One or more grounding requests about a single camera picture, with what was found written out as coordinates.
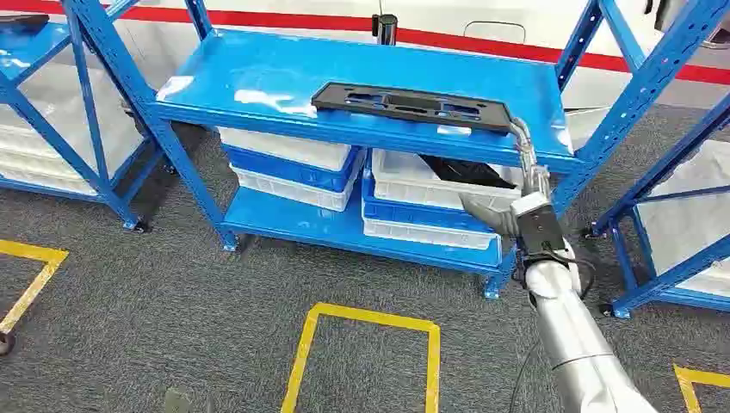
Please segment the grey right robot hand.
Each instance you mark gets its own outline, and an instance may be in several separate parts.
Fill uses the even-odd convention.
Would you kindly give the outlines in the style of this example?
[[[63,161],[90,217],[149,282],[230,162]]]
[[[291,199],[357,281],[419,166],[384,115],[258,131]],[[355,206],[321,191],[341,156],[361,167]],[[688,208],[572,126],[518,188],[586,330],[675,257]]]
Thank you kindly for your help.
[[[549,172],[539,165],[529,128],[520,118],[510,120],[510,132],[523,173],[522,196],[504,210],[488,206],[470,194],[459,194],[465,211],[491,227],[497,234],[517,241],[525,255],[549,255],[563,250],[565,241],[551,199]]]

